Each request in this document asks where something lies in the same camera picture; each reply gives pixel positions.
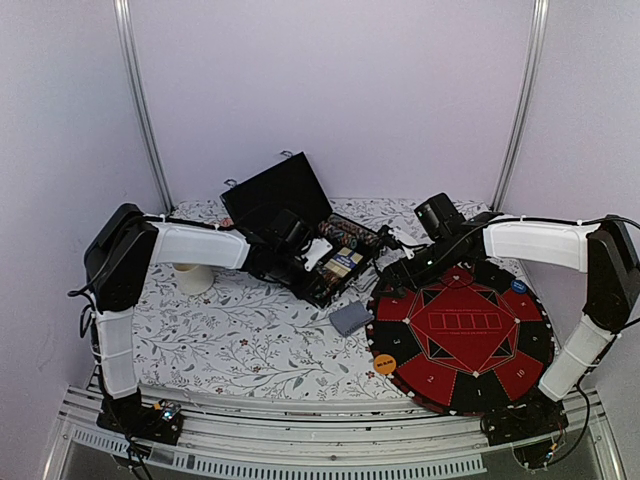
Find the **orange big blind button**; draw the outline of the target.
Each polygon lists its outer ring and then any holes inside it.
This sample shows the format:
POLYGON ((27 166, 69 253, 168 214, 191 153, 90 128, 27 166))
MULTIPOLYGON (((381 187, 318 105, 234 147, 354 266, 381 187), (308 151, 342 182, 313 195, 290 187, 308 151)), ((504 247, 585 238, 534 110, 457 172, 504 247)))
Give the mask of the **orange big blind button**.
POLYGON ((390 354, 379 354, 373 359, 373 368, 380 375, 390 375, 397 368, 396 359, 390 354))

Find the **blue small blind button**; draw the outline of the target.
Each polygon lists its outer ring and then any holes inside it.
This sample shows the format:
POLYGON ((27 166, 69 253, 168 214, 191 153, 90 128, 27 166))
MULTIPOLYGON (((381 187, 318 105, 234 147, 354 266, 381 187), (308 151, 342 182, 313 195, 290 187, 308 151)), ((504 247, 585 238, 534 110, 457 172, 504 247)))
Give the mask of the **blue small blind button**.
POLYGON ((526 294, 528 286, 523 281, 515 279, 511 282, 511 289, 517 294, 526 294))

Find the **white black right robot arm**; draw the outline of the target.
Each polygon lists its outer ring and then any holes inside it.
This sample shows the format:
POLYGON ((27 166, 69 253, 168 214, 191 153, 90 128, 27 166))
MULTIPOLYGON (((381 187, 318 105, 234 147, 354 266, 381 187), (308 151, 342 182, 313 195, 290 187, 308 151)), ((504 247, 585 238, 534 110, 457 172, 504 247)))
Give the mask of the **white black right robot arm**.
POLYGON ((435 412, 476 416, 492 445, 551 438, 563 402, 636 325, 636 221, 466 218, 445 194, 415 214, 429 237, 390 235, 404 256, 380 275, 366 337, 375 369, 435 412))

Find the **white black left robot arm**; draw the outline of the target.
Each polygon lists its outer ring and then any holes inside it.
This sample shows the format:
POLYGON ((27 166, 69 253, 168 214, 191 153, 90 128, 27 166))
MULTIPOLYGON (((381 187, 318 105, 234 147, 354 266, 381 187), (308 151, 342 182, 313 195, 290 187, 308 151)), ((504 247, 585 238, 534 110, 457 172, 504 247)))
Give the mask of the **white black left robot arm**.
POLYGON ((287 288, 300 285, 310 261, 315 232, 284 210, 265 233, 235 225, 168 219, 121 205, 84 254, 86 283, 69 291, 84 297, 99 387, 103 396, 98 425, 128 441, 177 444, 184 417, 178 404, 142 402, 134 368, 133 317, 150 266, 184 264, 240 270, 287 288))

